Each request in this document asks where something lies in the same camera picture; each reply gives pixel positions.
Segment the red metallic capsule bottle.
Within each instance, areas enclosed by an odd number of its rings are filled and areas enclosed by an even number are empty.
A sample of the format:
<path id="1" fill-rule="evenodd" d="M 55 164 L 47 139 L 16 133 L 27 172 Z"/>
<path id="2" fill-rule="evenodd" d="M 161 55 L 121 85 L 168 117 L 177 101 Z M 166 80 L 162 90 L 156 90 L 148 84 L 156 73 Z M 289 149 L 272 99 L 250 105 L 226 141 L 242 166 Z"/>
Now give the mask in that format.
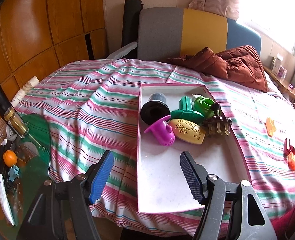
<path id="1" fill-rule="evenodd" d="M 284 156 L 288 156 L 291 151 L 290 139 L 286 138 L 284 140 Z"/>

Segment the orange linked cubes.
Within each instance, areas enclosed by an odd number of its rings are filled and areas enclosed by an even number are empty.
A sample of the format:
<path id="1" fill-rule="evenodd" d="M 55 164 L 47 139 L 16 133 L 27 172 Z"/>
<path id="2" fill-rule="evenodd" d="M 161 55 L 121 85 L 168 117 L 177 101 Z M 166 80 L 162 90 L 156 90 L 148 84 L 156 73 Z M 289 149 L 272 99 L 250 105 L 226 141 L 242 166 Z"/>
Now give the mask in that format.
<path id="1" fill-rule="evenodd" d="M 290 151 L 289 155 L 287 156 L 287 162 L 289 169 L 295 171 L 295 155 L 292 151 Z"/>

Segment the orange plastic shell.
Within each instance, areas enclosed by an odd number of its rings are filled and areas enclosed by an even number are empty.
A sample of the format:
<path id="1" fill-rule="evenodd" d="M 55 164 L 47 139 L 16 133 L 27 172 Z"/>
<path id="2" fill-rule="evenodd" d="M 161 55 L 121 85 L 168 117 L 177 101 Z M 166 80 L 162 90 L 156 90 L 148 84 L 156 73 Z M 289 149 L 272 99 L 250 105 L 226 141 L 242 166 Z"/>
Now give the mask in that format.
<path id="1" fill-rule="evenodd" d="M 271 118 L 267 118 L 266 121 L 265 121 L 265 126 L 266 126 L 266 131 L 267 131 L 267 134 L 272 137 L 273 134 L 275 133 L 276 131 L 276 127 L 275 127 L 275 124 L 274 124 L 274 120 L 272 120 Z"/>

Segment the cream carved oval case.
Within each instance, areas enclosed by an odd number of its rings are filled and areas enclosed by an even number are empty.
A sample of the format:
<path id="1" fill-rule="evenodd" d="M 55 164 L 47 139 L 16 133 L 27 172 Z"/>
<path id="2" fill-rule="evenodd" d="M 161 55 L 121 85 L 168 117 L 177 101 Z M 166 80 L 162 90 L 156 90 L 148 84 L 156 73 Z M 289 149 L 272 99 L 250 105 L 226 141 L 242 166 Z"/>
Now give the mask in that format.
<path id="1" fill-rule="evenodd" d="M 184 119 L 172 119 L 168 124 L 171 126 L 175 137 L 180 140 L 196 145 L 203 143 L 206 131 L 198 124 Z"/>

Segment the dark brown massager brush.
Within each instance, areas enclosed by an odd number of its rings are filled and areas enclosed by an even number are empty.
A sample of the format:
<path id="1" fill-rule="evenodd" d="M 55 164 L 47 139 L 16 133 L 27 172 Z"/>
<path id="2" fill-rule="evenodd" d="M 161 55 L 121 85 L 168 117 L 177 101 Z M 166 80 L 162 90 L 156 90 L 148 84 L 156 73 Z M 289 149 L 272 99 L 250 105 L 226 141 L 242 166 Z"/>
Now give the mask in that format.
<path id="1" fill-rule="evenodd" d="M 221 106 L 219 103 L 211 105 L 210 110 L 213 111 L 214 114 L 203 122 L 203 126 L 208 129 L 208 134 L 230 136 L 230 127 L 233 123 L 232 118 L 220 114 Z"/>

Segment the purple plastic cup strainer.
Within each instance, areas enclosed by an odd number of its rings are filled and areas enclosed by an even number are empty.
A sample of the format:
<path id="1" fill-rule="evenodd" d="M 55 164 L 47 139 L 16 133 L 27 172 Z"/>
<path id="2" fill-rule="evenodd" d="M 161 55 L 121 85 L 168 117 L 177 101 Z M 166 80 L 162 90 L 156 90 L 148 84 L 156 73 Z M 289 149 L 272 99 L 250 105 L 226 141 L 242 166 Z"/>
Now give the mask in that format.
<path id="1" fill-rule="evenodd" d="M 170 118 L 171 115 L 160 118 L 145 129 L 144 133 L 151 132 L 159 144 L 162 146 L 171 146 L 175 142 L 175 134 L 172 127 L 167 123 Z"/>

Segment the green plastic flanged tube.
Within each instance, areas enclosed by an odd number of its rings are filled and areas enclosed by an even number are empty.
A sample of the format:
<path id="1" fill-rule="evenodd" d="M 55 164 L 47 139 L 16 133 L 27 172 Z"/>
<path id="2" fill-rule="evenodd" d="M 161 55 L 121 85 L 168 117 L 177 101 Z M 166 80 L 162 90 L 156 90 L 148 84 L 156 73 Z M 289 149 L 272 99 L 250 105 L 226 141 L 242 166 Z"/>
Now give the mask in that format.
<path id="1" fill-rule="evenodd" d="M 188 96 L 183 96 L 179 101 L 179 109 L 171 111 L 171 120 L 173 119 L 184 119 L 199 125 L 205 117 L 202 113 L 193 110 L 192 101 Z"/>

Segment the green white plug nightlight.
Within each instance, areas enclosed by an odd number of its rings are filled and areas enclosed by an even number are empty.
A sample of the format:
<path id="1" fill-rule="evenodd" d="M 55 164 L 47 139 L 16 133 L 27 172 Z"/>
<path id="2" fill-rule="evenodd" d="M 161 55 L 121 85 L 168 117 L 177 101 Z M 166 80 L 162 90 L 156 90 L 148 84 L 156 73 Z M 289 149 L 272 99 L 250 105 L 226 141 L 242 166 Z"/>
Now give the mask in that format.
<path id="1" fill-rule="evenodd" d="M 205 119 L 214 115 L 214 111 L 211 109 L 215 102 L 211 98 L 206 98 L 201 94 L 192 96 L 193 109 L 201 113 Z"/>

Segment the black round spool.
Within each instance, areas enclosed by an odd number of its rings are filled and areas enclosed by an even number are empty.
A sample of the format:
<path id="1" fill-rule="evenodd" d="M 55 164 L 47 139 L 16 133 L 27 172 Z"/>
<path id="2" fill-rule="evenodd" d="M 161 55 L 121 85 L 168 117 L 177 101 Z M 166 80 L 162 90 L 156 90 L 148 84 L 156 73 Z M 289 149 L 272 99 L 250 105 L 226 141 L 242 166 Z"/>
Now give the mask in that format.
<path id="1" fill-rule="evenodd" d="M 166 96 L 163 93 L 152 94 L 140 110 L 141 119 L 148 125 L 152 125 L 168 115 L 170 115 L 170 109 L 166 104 Z"/>

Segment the red puzzle piece block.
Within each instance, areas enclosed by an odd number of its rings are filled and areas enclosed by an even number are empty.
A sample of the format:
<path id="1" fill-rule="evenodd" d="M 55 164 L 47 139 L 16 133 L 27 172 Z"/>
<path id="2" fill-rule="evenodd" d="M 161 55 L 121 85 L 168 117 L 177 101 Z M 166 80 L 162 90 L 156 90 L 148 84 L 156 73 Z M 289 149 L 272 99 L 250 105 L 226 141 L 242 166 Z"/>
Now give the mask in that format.
<path id="1" fill-rule="evenodd" d="M 293 146 L 290 146 L 290 151 L 295 155 L 295 148 Z"/>

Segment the striped pink green bedspread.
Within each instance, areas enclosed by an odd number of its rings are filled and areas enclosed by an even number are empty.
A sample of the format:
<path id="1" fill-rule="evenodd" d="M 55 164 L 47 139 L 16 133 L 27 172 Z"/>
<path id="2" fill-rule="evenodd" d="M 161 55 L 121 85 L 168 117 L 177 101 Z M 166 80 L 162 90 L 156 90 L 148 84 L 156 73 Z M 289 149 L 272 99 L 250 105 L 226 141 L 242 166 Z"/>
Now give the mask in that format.
<path id="1" fill-rule="evenodd" d="M 102 199 L 91 211 L 120 227 L 169 237 L 193 234 L 201 210 L 143 215 L 137 204 L 137 124 L 143 83 L 205 85 L 233 119 L 232 128 L 249 168 L 253 187 L 269 218 L 295 222 L 295 171 L 284 156 L 284 140 L 295 148 L 295 110 L 272 83 L 268 92 L 206 76 L 166 63 L 92 60 L 70 63 L 43 79 L 19 103 L 20 114 L 37 113 L 51 131 L 52 178 L 73 178 L 105 150 L 116 153 Z M 267 134 L 265 121 L 276 131 Z"/>

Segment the green glass round table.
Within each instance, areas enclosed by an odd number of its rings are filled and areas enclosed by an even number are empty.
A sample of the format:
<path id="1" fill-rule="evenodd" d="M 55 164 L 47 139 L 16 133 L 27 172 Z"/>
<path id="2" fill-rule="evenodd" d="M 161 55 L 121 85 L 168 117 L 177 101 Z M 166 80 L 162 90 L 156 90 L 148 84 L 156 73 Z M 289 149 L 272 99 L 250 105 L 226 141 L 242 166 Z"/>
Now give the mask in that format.
<path id="1" fill-rule="evenodd" d="M 8 126 L 0 121 L 0 162 L 3 153 L 12 150 L 17 156 L 19 177 L 9 181 L 9 167 L 3 166 L 6 195 L 15 226 L 6 219 L 0 205 L 0 239 L 16 239 L 19 228 L 39 187 L 49 177 L 51 138 L 47 121 L 39 114 L 22 117 L 29 128 L 25 138 L 15 135 L 7 139 Z"/>

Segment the white box on desk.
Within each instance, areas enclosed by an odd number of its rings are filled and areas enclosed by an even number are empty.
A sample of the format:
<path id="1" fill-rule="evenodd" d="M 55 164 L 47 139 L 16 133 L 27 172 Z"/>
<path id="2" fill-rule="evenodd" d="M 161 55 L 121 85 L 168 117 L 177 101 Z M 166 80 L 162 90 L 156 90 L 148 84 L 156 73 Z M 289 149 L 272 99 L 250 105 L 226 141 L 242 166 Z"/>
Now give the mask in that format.
<path id="1" fill-rule="evenodd" d="M 273 61 L 271 64 L 271 70 L 274 75 L 278 75 L 282 61 L 283 61 L 283 56 L 280 55 L 279 53 L 276 55 L 276 57 L 273 58 Z"/>

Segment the orange fruit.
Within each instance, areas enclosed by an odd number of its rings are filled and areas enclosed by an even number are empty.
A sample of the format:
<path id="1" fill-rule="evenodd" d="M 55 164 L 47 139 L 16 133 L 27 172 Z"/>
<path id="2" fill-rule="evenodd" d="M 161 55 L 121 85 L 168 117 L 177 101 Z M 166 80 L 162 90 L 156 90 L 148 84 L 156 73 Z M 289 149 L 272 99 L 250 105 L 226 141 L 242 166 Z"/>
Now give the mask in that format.
<path id="1" fill-rule="evenodd" d="M 17 156 L 12 150 L 7 150 L 3 154 L 3 161 L 7 167 L 12 167 L 17 163 Z"/>

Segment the gold glass jar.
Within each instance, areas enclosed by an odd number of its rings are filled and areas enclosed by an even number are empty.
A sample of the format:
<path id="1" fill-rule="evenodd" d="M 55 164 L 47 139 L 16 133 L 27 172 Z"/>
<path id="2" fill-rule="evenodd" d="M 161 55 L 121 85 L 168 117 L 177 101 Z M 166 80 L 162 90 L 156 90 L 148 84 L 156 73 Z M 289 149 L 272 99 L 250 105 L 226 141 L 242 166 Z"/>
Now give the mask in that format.
<path id="1" fill-rule="evenodd" d="M 11 106 L 9 107 L 5 114 L 4 119 L 7 124 L 21 137 L 25 138 L 29 133 L 29 128 L 27 124 L 23 121 L 20 115 L 16 112 L 16 110 Z"/>

